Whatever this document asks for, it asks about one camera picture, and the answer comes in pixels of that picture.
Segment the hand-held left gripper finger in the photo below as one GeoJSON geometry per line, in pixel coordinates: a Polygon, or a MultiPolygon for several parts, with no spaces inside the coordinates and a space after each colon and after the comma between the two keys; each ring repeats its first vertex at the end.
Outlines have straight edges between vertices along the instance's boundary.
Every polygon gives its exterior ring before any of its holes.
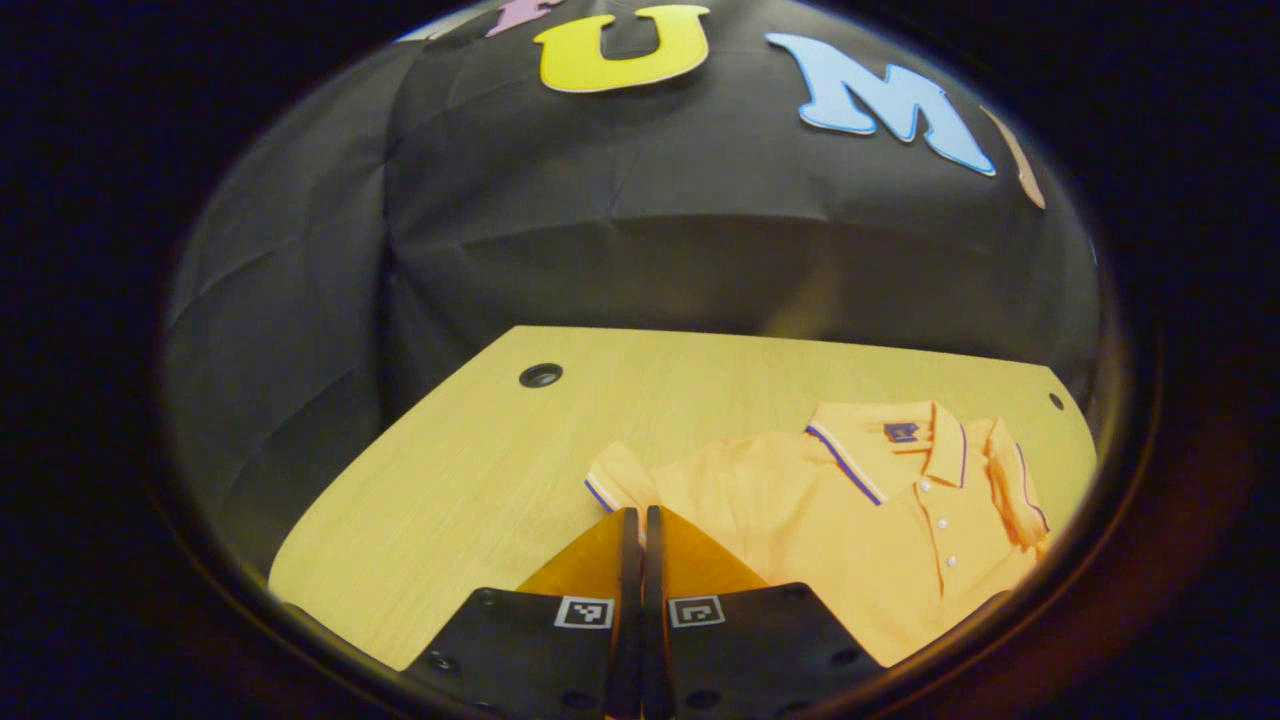
{"type": "Polygon", "coordinates": [[[645,536],[644,717],[788,719],[884,673],[808,584],[764,582],[668,509],[645,536]]]}
{"type": "Polygon", "coordinates": [[[643,547],[620,510],[518,589],[475,589],[406,676],[489,719],[637,719],[643,547]]]}

